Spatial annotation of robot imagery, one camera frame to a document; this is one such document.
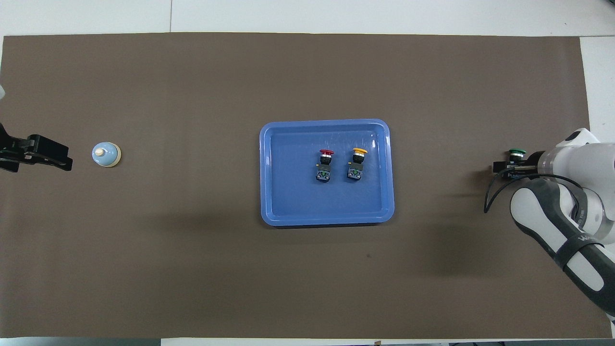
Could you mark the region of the light blue service bell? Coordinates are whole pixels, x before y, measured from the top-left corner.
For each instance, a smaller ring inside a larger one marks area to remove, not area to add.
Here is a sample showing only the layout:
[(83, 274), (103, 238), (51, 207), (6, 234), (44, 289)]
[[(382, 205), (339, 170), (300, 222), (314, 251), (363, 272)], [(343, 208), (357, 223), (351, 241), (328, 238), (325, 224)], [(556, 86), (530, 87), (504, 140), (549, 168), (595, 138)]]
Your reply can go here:
[(101, 142), (93, 147), (91, 157), (101, 167), (114, 167), (119, 164), (122, 151), (112, 142)]

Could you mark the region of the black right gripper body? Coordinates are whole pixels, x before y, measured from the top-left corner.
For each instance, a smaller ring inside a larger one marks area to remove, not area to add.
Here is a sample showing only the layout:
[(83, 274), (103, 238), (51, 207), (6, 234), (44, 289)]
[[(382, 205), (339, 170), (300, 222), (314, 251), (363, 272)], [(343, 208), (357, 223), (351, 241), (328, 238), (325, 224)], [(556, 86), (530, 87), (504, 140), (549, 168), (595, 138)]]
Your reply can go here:
[(512, 180), (530, 174), (538, 173), (537, 164), (529, 161), (505, 161), (502, 178)]

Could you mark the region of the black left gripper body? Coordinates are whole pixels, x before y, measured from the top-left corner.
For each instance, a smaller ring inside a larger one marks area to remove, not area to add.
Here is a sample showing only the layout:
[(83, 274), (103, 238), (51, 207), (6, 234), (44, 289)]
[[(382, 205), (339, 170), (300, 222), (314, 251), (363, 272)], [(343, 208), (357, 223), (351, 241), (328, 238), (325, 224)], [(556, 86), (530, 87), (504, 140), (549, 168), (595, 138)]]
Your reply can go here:
[(11, 136), (2, 124), (0, 124), (0, 160), (72, 161), (67, 146), (38, 134), (30, 135), (28, 138)]

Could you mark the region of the blue plastic tray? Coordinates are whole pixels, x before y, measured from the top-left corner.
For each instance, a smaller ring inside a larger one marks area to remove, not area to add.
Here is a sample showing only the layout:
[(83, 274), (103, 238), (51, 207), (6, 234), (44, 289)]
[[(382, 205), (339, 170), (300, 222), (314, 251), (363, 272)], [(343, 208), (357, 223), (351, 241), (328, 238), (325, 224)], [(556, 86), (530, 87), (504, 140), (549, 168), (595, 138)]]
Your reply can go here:
[[(368, 151), (361, 180), (346, 177), (352, 149)], [(320, 150), (334, 151), (329, 182)], [(377, 224), (395, 210), (391, 133), (382, 120), (279, 121), (259, 134), (261, 216), (271, 226)]]

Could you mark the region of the brown table mat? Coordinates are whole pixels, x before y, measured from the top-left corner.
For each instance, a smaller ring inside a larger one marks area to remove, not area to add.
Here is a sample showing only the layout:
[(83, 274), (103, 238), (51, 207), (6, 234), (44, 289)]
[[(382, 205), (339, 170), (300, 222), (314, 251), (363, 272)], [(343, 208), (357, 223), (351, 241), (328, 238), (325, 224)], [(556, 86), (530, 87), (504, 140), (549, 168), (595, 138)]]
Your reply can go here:
[[(6, 37), (0, 123), (72, 171), (0, 170), (0, 336), (600, 338), (490, 166), (589, 124), (577, 37), (164, 33)], [(376, 118), (395, 210), (275, 228), (259, 132)], [(96, 144), (122, 151), (114, 167)]]

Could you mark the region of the red push button switch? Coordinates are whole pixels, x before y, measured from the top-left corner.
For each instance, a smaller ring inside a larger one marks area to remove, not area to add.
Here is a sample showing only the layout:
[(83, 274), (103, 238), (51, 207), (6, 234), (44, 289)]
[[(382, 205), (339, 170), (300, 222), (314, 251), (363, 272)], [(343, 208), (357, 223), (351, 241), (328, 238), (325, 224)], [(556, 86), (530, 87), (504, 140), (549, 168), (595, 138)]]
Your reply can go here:
[(329, 182), (331, 179), (331, 163), (334, 151), (329, 149), (320, 150), (320, 162), (316, 165), (316, 179), (320, 182)]

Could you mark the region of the yellow push button switch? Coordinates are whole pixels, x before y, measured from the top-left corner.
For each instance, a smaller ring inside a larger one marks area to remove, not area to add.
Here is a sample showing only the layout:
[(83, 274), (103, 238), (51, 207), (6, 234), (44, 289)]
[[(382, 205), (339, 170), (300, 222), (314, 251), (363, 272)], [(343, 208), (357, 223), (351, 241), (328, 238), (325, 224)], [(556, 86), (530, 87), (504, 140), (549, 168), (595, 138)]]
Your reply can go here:
[(348, 162), (346, 177), (351, 180), (361, 180), (363, 174), (363, 162), (368, 151), (363, 148), (353, 148), (352, 151), (352, 160)]

